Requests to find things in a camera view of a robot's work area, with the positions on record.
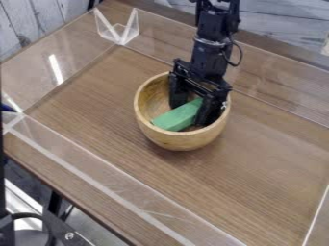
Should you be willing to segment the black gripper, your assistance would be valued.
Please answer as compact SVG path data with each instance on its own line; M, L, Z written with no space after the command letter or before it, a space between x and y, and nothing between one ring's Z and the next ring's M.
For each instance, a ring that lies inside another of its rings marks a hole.
M196 126L208 126L220 117L226 108L230 84L224 81L224 73L230 62L232 40L206 40L196 37L190 61L174 59L170 72L170 107L174 109L187 101L187 93L192 91L203 97L195 116Z

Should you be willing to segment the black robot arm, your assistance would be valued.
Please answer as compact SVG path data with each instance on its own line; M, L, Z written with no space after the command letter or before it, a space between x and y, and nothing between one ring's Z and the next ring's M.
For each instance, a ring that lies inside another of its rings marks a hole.
M212 124L223 114L227 96L232 90L224 81L232 47L238 46L232 35L239 29L240 0L216 0L228 6L216 6L211 0L190 0L196 4L194 46L190 61L174 59L170 71L170 107L175 109L187 102L187 95L202 98L200 108L192 119L194 126Z

